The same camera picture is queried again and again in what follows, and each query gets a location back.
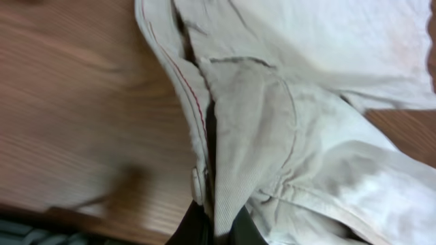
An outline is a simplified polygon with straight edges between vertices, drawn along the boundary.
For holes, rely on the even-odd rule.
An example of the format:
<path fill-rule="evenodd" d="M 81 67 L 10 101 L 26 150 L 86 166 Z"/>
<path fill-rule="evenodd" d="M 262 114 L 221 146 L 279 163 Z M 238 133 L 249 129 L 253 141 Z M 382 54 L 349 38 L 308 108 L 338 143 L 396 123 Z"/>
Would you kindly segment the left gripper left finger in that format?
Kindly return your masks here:
<path fill-rule="evenodd" d="M 204 208 L 192 201 L 166 245 L 209 245 L 210 221 Z"/>

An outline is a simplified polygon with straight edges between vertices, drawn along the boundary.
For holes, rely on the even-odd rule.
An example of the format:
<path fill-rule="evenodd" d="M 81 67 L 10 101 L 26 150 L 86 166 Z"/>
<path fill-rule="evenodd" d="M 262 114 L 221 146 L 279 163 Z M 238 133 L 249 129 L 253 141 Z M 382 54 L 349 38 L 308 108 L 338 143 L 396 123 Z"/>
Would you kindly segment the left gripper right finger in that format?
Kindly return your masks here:
<path fill-rule="evenodd" d="M 232 223 L 228 236 L 229 245 L 268 245 L 262 237 L 248 210 L 243 206 Z"/>

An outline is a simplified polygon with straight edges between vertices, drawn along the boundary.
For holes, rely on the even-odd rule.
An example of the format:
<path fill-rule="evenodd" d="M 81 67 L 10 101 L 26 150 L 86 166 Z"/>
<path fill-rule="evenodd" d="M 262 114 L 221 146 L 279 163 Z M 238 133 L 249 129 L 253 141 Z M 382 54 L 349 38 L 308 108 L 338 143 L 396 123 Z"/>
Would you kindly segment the beige cotton shorts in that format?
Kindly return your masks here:
<path fill-rule="evenodd" d="M 435 169 L 368 110 L 432 110 L 429 1 L 137 0 L 197 156 L 210 244 L 434 244 Z"/>

